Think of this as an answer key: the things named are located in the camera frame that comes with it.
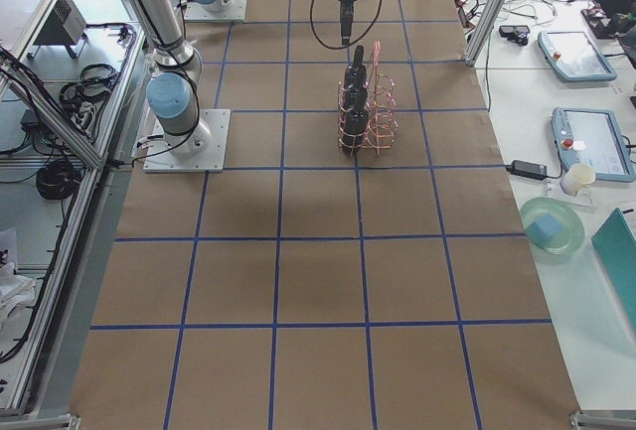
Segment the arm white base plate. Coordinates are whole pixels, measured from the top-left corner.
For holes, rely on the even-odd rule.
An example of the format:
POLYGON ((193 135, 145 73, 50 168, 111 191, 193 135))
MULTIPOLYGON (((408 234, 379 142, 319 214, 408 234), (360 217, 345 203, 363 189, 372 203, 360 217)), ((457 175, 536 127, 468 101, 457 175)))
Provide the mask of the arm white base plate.
POLYGON ((152 132, 160 138, 150 142, 143 170, 148 173, 220 173, 225 164, 230 121, 229 109, 202 109, 194 134, 171 150, 182 139, 168 136, 165 141, 163 127, 154 119, 152 132))
POLYGON ((221 12, 209 12, 199 4, 188 0, 186 3, 185 19, 197 23, 226 23, 243 22, 247 0, 234 0, 232 5, 221 12))

